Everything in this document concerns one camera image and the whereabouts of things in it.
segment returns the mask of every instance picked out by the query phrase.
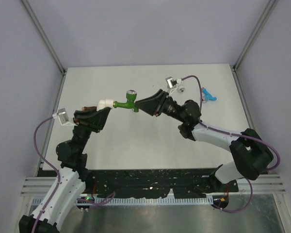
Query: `green valve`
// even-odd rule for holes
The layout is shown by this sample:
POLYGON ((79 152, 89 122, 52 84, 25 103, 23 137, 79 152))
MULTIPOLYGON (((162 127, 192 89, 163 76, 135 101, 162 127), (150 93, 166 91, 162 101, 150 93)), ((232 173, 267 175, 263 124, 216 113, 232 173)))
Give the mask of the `green valve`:
POLYGON ((139 109, 135 107, 135 100, 137 98, 137 92, 134 90, 128 90, 126 92, 126 103, 119 103, 117 101, 113 102, 114 108, 128 108, 133 109, 135 113, 139 112, 139 109))

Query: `cable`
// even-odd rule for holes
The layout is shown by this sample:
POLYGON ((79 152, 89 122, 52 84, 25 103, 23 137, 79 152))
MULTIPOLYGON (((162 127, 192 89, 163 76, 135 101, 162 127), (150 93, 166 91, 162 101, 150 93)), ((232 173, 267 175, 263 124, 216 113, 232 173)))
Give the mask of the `cable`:
POLYGON ((92 198, 94 198, 94 194, 96 193, 96 185, 94 185, 93 187, 93 191, 92 191, 92 198))
MULTIPOLYGON (((219 130, 219 129, 216 129, 216 128, 213 128, 213 127, 205 125, 201 120, 199 120, 199 123, 202 126, 206 127, 207 129, 216 131, 218 133, 223 133, 223 134, 226 134, 226 135, 230 135, 229 132, 226 132, 226 131, 223 131, 223 130, 219 130)), ((232 136, 236 136, 236 137, 242 137, 242 138, 250 139, 250 140, 253 140, 253 141, 256 141, 256 142, 260 142, 260 143, 266 145, 268 148, 270 148, 275 153, 275 155, 277 157, 277 162, 276 162, 276 164, 274 166, 272 166, 270 168, 267 168, 266 171, 273 170, 273 169, 275 169, 275 168, 277 168, 279 166, 280 161, 281 161, 280 155, 279 155, 278 151, 272 145, 270 145, 269 143, 264 142, 264 141, 262 141, 260 139, 255 138, 255 137, 250 137, 250 136, 242 135, 242 134, 238 134, 238 133, 231 133, 231 135, 232 136)))
POLYGON ((241 208, 241 209, 239 209, 239 210, 226 210, 226 209, 221 209, 219 206, 217 206, 217 205, 215 205, 215 204, 213 204, 213 206, 214 206, 215 208, 217 208, 217 209, 223 211, 223 212, 226 212, 226 213, 233 213, 233 214, 234 214, 234 213, 239 213, 239 212, 244 211, 245 209, 247 209, 247 208, 249 207, 251 201, 252 201, 252 197, 253 197, 253 188, 252 188, 252 184, 251 184, 251 182, 250 182, 248 179, 246 179, 246 180, 248 181, 249 186, 250 186, 250 197, 249 197, 249 201, 247 202, 247 204, 246 204, 243 208, 241 208))
MULTIPOLYGON (((197 82, 198 82, 199 94, 200 94, 200 105, 199 105, 199 111, 201 112, 201 111, 202 111, 202 104, 203 104, 203 101, 202 101, 203 95, 202 95, 202 87, 201 87, 201 84, 200 84, 199 78, 196 77, 195 75, 189 75, 189 76, 187 76, 187 77, 185 77, 185 78, 182 78, 181 80, 184 81, 184 80, 186 80, 186 79, 188 79, 188 78, 195 78, 195 79, 197 80, 197 82)), ((202 123, 201 120, 199 120, 199 123, 200 123, 202 126, 206 127, 207 129, 210 129, 210 130, 216 131, 216 132, 218 132, 218 133, 223 133, 223 134, 230 135, 230 133, 227 132, 227 131, 219 130, 219 129, 216 129, 216 128, 213 128, 213 127, 209 127, 209 126, 205 125, 204 123, 202 123)), ((277 162, 276 162, 276 164, 275 164, 274 166, 272 166, 272 167, 270 167, 270 168, 267 168, 266 171, 273 170, 273 169, 275 169, 275 168, 277 168, 277 167, 279 166, 279 164, 280 164, 280 162, 281 162, 280 155, 279 155, 278 151, 277 151, 277 150, 276 150, 272 145, 270 145, 269 143, 264 142, 264 141, 262 141, 262 140, 260 140, 260 139, 255 138, 255 137, 250 137, 250 136, 246 136, 246 135, 242 135, 242 134, 232 133, 231 135, 232 135, 232 136, 236 136, 236 137, 242 137, 242 138, 245 138, 245 139, 250 139, 250 140, 253 140, 253 141, 256 141, 256 142, 260 142, 260 143, 266 145, 268 148, 270 148, 270 149, 275 153, 275 155, 276 155, 276 157, 277 157, 277 162)))
POLYGON ((229 187, 228 187, 228 183, 226 184, 227 186, 227 189, 226 189, 226 199, 228 200, 229 199, 229 187))
POLYGON ((102 206, 102 205, 105 205, 109 202, 111 202, 115 197, 115 192, 111 193, 110 195, 108 195, 105 199, 103 199, 100 203, 95 203, 93 201, 90 201, 90 200, 84 200, 82 198, 78 198, 77 200, 79 201, 84 201, 86 203, 89 203, 91 205, 93 205, 94 207, 98 207, 98 206, 102 206))
POLYGON ((182 78, 181 80, 184 81, 188 78, 195 78, 198 82, 198 86, 199 86, 199 96, 200 96, 200 103, 199 103, 199 111, 202 112, 202 103, 203 103, 203 94, 202 94, 202 86, 200 84, 200 81, 199 81, 199 78, 195 75, 189 75, 189 76, 186 76, 184 78, 182 78))
POLYGON ((34 144, 34 148, 35 148, 35 151, 37 152, 37 154, 40 156, 40 158, 45 162, 47 163, 52 169, 54 169, 54 171, 56 172, 56 175, 57 175, 57 184, 53 190, 53 192, 51 193, 50 197, 48 198, 48 200, 45 202, 45 204, 43 205, 40 213, 38 214, 34 224, 33 224, 33 227, 32 227, 32 233, 35 232, 35 229, 37 227, 37 224, 38 224, 38 221, 41 217, 41 215, 44 213, 44 210, 45 208, 47 207, 48 203, 50 202, 50 200, 52 199, 52 197, 54 196, 55 192, 57 191, 58 189, 58 186, 59 186, 59 183, 60 183, 60 174, 59 174, 59 170, 53 165, 51 164, 46 158, 43 157, 43 155, 40 153, 39 149, 38 149, 38 146, 37 146, 37 140, 36 140, 36 136, 37 136, 37 132, 38 132, 38 129, 41 127, 41 125, 43 125, 45 122, 49 121, 53 119, 53 117, 49 117, 45 120, 43 120, 38 126, 37 128, 35 129, 34 131, 34 134, 33 134, 33 144, 34 144))
MULTIPOLYGON (((185 78, 182 78, 181 80, 184 81, 184 80, 186 80, 188 78, 195 78, 197 80, 197 82, 198 82, 199 95, 200 95, 199 111, 201 112, 202 111, 202 104, 203 104, 203 99, 202 99, 203 95, 202 95, 202 87, 201 87, 200 81, 199 81, 198 77, 196 77, 195 75, 189 75, 189 76, 187 76, 185 78)), ((200 119, 199 119, 199 123, 202 126, 206 127, 207 129, 213 130, 213 131, 218 132, 218 133, 223 133, 223 134, 230 135, 230 132, 226 132, 226 131, 219 130, 219 129, 216 129, 216 128, 213 128, 213 127, 209 127, 209 126, 205 125, 204 123, 202 123, 202 121, 200 119)), ((277 162, 273 167, 267 168, 266 171, 273 170, 273 169, 275 169, 275 168, 277 168, 279 166, 280 161, 281 161, 280 155, 279 155, 278 151, 272 145, 270 145, 269 143, 264 142, 264 141, 262 141, 260 139, 255 138, 255 137, 250 137, 250 136, 246 136, 246 135, 242 135, 242 134, 231 133, 231 135, 232 136, 236 136, 236 137, 242 137, 242 138, 245 138, 245 139, 250 139, 250 140, 253 140, 253 141, 256 141, 256 142, 260 142, 260 143, 266 145, 268 148, 270 148, 275 153, 275 155, 277 157, 277 162)), ((238 213, 238 212, 243 211, 243 210, 248 208, 248 206, 249 206, 249 204, 251 203, 251 200, 252 200, 253 189, 252 189, 251 182, 247 178, 245 178, 245 179, 248 181, 249 186, 250 186, 250 198, 249 198, 248 203, 242 209, 239 209, 239 210, 225 210, 225 209, 222 209, 222 211, 227 212, 227 213, 238 213)))

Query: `white table surface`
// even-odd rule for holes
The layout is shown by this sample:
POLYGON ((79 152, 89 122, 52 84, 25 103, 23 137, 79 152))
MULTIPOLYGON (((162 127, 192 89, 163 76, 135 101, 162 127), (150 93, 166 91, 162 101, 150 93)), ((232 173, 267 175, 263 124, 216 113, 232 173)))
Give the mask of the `white table surface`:
MULTIPOLYGON (((137 91, 137 100, 166 90, 165 78, 199 77, 201 84, 217 101, 203 105, 201 119, 230 130, 245 130, 248 123, 229 64, 79 67, 67 71, 58 109, 70 117, 83 106, 94 106, 102 99, 126 102, 126 91, 137 91)), ((184 93, 172 97, 182 105, 192 99, 199 103, 195 79, 184 82, 184 93)), ((232 161, 229 152, 213 145, 184 139, 178 131, 181 122, 164 114, 150 116, 142 111, 112 109, 104 129, 92 133, 85 147, 88 169, 167 169, 207 168, 232 161)), ((46 158, 60 167, 56 146, 72 137, 72 128, 56 120, 46 158)), ((51 168, 44 163, 44 170, 51 168)))

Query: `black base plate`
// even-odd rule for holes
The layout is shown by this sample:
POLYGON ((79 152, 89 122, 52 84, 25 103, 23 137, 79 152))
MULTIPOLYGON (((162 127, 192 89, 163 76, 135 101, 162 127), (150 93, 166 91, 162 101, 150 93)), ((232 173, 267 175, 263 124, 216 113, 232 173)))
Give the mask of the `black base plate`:
MULTIPOLYGON (((206 193, 226 192, 226 184, 215 190, 208 177, 215 168, 152 169, 152 170, 91 170, 98 197, 115 192, 117 198, 165 198, 173 189, 176 199, 203 198, 206 193)), ((54 171, 39 169, 38 177, 56 176, 54 171)), ((229 192, 238 192, 236 181, 228 183, 229 192)))

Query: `metal floor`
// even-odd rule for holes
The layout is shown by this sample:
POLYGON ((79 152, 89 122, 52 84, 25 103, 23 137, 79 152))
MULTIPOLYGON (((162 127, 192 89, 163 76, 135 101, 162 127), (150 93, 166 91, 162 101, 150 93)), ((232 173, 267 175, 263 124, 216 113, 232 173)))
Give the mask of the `metal floor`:
MULTIPOLYGON (((245 205, 247 195, 230 196, 228 209, 245 205)), ((65 233, 284 233, 273 195, 254 195, 247 210, 220 212, 210 205, 99 207, 80 212, 74 206, 65 233)))

